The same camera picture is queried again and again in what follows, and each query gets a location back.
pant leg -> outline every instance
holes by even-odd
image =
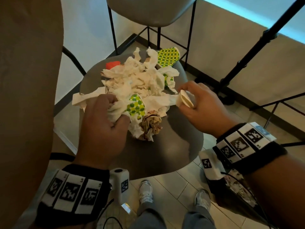
[[[212,216],[202,206],[196,206],[193,211],[186,213],[182,229],[216,229]]]
[[[137,215],[129,229],[166,229],[163,217],[151,202],[140,204]]]

gray chair seat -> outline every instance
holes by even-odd
[[[176,21],[195,0],[107,0],[109,7],[129,20],[152,27]]]
[[[80,92],[88,94],[102,87],[100,71],[106,63],[120,61],[124,63],[133,54],[107,58],[94,65],[85,75]],[[141,62],[148,57],[140,52]],[[176,87],[187,82],[181,63],[173,66],[180,73],[175,77]],[[80,110],[80,126],[84,112]],[[120,156],[113,162],[111,169],[121,167],[130,173],[130,180],[169,173],[181,169],[192,162],[203,146],[203,133],[196,130],[180,113],[176,106],[171,106],[167,116],[162,118],[162,130],[153,136],[154,142],[140,141],[127,134],[126,146]]]

hand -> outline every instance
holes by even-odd
[[[123,150],[130,119],[122,115],[115,124],[107,119],[107,110],[115,101],[111,94],[87,101],[74,164],[108,169]]]
[[[179,109],[199,131],[219,138],[239,123],[232,118],[217,95],[206,85],[189,81],[181,85],[178,92],[181,89],[189,91],[195,96],[196,105],[194,109],[184,104]]]

wristband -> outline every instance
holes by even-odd
[[[56,228],[96,220],[110,192],[109,170],[70,164],[53,177],[37,209],[35,224]]]
[[[213,149],[225,168],[234,168],[245,175],[287,154],[275,139],[255,122],[242,123],[220,136]]]

shoe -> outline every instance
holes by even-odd
[[[205,189],[201,189],[195,196],[194,205],[202,206],[209,211],[211,208],[211,199],[209,192]]]
[[[153,187],[148,180],[141,181],[139,187],[140,204],[144,202],[153,203]]]

